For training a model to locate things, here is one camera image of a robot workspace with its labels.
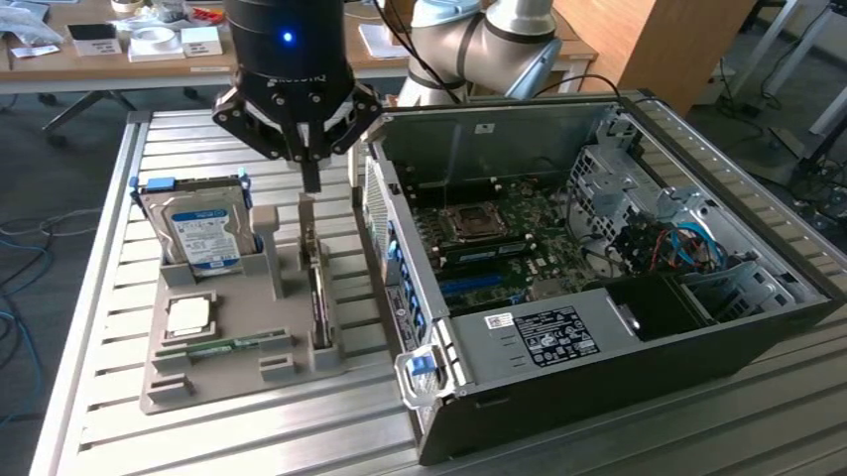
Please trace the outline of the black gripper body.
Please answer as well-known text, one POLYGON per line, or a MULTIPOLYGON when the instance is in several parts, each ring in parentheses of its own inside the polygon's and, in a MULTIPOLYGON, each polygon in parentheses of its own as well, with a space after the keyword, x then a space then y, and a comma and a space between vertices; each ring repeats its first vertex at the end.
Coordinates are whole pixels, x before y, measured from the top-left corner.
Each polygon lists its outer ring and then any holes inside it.
POLYGON ((270 100, 297 123, 309 154, 309 88, 354 83, 345 56, 340 1, 226 1, 237 56, 234 87, 270 113, 270 100))

